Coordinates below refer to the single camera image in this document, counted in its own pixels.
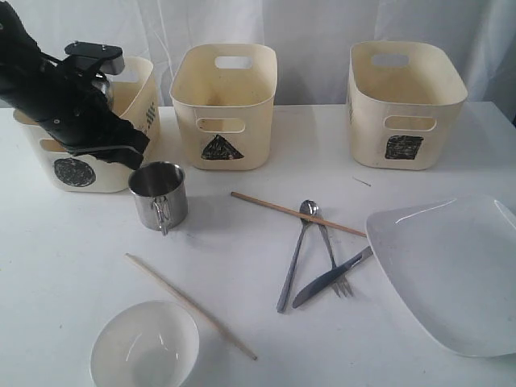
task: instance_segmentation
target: metal fork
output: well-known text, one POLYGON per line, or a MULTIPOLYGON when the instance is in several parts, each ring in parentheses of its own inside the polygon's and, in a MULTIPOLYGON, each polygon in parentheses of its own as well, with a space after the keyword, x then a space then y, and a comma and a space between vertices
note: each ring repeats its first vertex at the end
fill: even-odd
MULTIPOLYGON (((317 214, 319 218, 323 218, 320 212, 317 214)), ((328 253, 330 254, 330 260, 331 260, 331 268, 336 268, 337 264, 335 263, 335 258, 333 256, 333 250, 331 249, 330 244, 330 238, 328 237, 328 229, 326 226, 319 224, 319 230, 321 231, 322 238, 324 239, 324 243, 326 244, 326 247, 328 249, 328 253)), ((349 293, 350 296, 353 296, 352 287, 349 285, 349 282, 347 282, 347 279, 344 275, 342 275, 335 283, 331 286, 335 294, 340 297, 339 291, 342 292, 344 297, 347 297, 347 294, 349 293)))

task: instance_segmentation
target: plastic bin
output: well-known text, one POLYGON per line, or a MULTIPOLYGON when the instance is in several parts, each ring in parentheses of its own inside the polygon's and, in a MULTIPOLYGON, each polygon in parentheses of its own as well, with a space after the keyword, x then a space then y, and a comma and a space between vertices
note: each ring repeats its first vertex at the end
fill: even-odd
MULTIPOLYGON (((153 65, 144 58, 127 57, 124 60, 126 68, 122 74, 131 74, 135 81, 112 82, 113 111, 120 118, 131 121, 136 129, 151 140, 145 149, 146 159, 160 133, 153 65)), ((15 110, 14 118, 22 126, 41 166, 57 188, 104 193, 127 188, 127 178, 132 170, 125 165, 108 164, 90 155, 71 156, 42 127, 21 111, 15 110)))
POLYGON ((270 150, 276 85, 271 48, 206 44, 189 50, 170 91, 189 161, 200 169, 261 166, 270 150), (221 59, 248 62, 231 68, 221 59))
POLYGON ((347 91, 353 157, 377 168, 432 166, 467 96, 453 64, 435 46, 355 44, 347 91))

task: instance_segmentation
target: white plate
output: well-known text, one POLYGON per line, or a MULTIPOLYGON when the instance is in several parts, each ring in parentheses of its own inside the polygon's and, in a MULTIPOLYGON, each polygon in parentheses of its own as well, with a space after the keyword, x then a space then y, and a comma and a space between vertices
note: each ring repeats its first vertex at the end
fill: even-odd
POLYGON ((516 217, 488 196, 378 212, 366 231, 403 302, 444 347, 516 352, 516 217))
POLYGON ((91 353, 91 376, 97 387, 177 387, 198 352, 197 325, 185 309, 144 302, 104 327, 91 353))

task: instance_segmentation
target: white table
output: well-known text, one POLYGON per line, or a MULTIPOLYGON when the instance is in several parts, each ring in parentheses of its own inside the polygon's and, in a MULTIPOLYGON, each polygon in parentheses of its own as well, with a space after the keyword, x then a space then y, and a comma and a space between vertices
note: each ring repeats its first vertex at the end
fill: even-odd
MULTIPOLYGON (((186 386, 516 385, 516 356, 464 358, 427 336, 375 258, 348 275, 356 297, 339 300, 330 290, 278 314, 301 223, 229 196, 236 190, 290 208, 312 198, 327 219, 359 229, 373 211, 470 193, 514 211, 516 129, 493 104, 464 105, 442 158, 426 172, 357 164, 343 106, 277 106, 265 166, 205 172, 185 161, 173 108, 160 114, 154 157, 185 167, 190 203, 189 217, 165 238, 139 223, 127 191, 54 188, 12 110, 0 110, 0 385, 94 385, 89 355, 102 327, 128 306, 173 299, 125 252, 210 309, 260 357, 250 361, 193 313, 201 354, 186 386)), ((367 244, 330 234, 339 262, 367 244)), ((316 227, 298 263, 293 293, 330 268, 316 227)))

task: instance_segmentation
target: chopstick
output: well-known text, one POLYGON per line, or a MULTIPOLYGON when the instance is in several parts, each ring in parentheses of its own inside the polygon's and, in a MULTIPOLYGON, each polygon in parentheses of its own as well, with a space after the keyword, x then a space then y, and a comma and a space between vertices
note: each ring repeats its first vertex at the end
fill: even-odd
POLYGON ((240 351, 242 351, 245 355, 249 356, 253 360, 258 360, 258 356, 254 354, 244 343, 242 343, 235 335, 233 335, 229 329, 227 329, 215 316, 213 316, 207 310, 204 310, 199 304, 197 304, 192 298, 184 294, 175 286, 172 286, 168 283, 164 278, 162 278, 159 274, 157 274, 154 270, 152 270, 149 266, 144 264, 140 258, 137 256, 133 256, 132 254, 126 253, 126 257, 129 260, 141 268, 144 272, 146 272, 149 276, 154 278, 158 285, 160 285, 163 289, 167 290, 173 296, 180 298, 182 301, 187 303, 190 307, 195 309, 197 312, 202 314, 208 322, 213 324, 213 326, 220 332, 220 334, 230 343, 234 344, 240 351))
POLYGON ((301 214, 300 212, 292 211, 292 210, 289 210, 288 208, 284 208, 282 206, 278 206, 276 204, 272 204, 272 203, 269 203, 269 202, 264 202, 263 200, 252 198, 252 197, 244 195, 242 193, 231 192, 231 196, 234 197, 234 198, 245 200, 246 202, 255 203, 255 204, 259 205, 259 206, 268 207, 268 208, 271 208, 273 210, 283 212, 285 214, 290 214, 290 215, 296 216, 298 218, 303 218, 303 219, 306 219, 306 220, 310 220, 311 222, 314 222, 314 223, 317 223, 317 224, 322 224, 323 226, 328 226, 328 227, 331 227, 331 228, 335 228, 337 230, 346 231, 346 232, 349 232, 350 234, 354 234, 354 235, 358 235, 358 236, 363 236, 364 238, 367 237, 367 235, 365 233, 363 233, 362 231, 358 231, 358 230, 355 230, 353 228, 341 226, 341 225, 339 225, 337 223, 328 222, 327 220, 324 220, 324 219, 314 218, 313 216, 301 214))

